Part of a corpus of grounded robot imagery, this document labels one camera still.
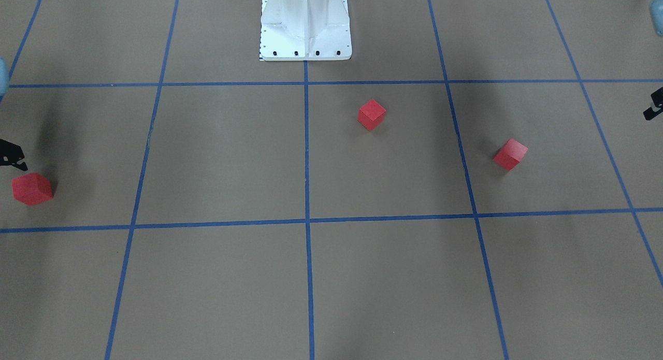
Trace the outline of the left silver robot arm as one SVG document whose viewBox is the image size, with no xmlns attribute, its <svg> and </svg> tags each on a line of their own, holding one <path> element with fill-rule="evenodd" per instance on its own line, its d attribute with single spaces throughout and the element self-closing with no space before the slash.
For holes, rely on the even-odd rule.
<svg viewBox="0 0 663 360">
<path fill-rule="evenodd" d="M 656 36 L 662 37 L 662 0 L 652 0 L 649 13 Z M 643 112 L 646 121 L 651 121 L 662 113 L 662 87 L 651 95 L 651 105 Z"/>
</svg>

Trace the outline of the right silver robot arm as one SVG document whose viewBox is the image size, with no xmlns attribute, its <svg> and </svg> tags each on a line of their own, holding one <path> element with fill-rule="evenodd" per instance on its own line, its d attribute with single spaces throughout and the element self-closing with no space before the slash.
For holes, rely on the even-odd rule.
<svg viewBox="0 0 663 360">
<path fill-rule="evenodd" d="M 1 57 L 1 97 L 9 88 L 9 72 L 4 58 Z M 1 139 L 1 167 L 11 166 L 23 172 L 28 171 L 27 164 L 23 161 L 25 155 L 21 146 Z"/>
</svg>

